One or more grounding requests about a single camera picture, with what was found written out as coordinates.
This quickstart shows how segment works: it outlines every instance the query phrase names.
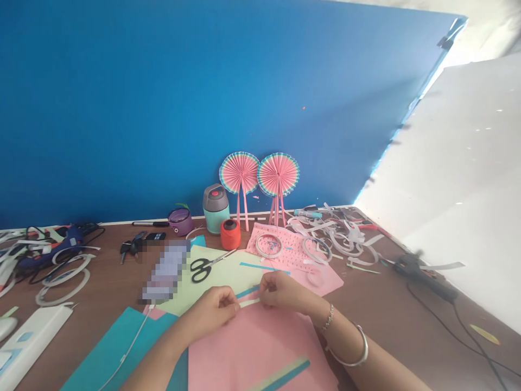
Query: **blue wall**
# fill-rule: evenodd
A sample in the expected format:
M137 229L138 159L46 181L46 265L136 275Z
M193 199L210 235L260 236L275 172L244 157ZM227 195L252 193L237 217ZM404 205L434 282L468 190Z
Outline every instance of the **blue wall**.
M0 228L163 218L176 202L200 215L238 150L297 159L289 209L350 203L455 18L311 0L3 0ZM256 194L249 209L269 209Z

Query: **black scissors handle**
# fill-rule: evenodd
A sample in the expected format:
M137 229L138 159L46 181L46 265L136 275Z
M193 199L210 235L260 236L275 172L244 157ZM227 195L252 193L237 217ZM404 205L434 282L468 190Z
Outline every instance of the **black scissors handle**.
M198 260L193 261L190 264L190 271L195 272L192 275L192 282L193 283L199 283L206 280L206 278L209 276L210 272L212 271L212 267L210 266L210 261L205 258L199 258ZM197 278L198 275L203 274L204 276L202 278Z

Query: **pink paper fan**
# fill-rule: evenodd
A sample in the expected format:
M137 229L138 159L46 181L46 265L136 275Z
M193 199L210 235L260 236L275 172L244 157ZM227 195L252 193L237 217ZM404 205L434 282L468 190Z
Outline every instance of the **pink paper fan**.
M275 225L278 226L278 200L281 200L282 221L286 225L284 214L284 196L287 196L295 188L300 176L300 168L293 157L285 153L274 153L263 159L257 171L257 180L261 190L273 197L269 224L272 215L275 217Z
M244 216L246 231L248 227L248 207L246 194L251 193L258 185L257 169L259 160L248 152L234 152L229 155L219 169L219 178L223 186L233 194L237 194L237 221L240 221L239 193L243 189Z

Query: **purple container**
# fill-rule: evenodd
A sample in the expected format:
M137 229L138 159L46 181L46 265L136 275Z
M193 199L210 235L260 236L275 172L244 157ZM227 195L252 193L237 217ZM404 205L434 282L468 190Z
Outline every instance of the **purple container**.
M176 208L168 215L168 223L177 236L185 236L194 229L192 216L186 208Z

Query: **hand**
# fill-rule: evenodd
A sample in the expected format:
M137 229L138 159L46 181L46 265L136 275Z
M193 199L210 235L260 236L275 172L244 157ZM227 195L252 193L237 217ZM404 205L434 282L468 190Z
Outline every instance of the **hand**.
M232 288L212 287L175 324L183 328L190 345L233 319L239 309Z
M265 306L285 308L312 318L316 312L321 313L324 307L328 307L326 300L281 271L264 274L259 292Z

